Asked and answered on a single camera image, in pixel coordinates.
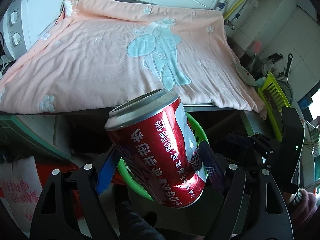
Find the person's right hand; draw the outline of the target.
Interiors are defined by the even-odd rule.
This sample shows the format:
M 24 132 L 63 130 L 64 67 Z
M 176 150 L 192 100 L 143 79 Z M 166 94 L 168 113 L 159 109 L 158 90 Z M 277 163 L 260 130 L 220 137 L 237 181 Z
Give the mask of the person's right hand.
M 306 226 L 319 219 L 319 211 L 317 207 L 316 196 L 306 191 L 299 189 L 293 199 L 287 203 L 287 210 L 290 215 L 293 230 L 302 230 Z

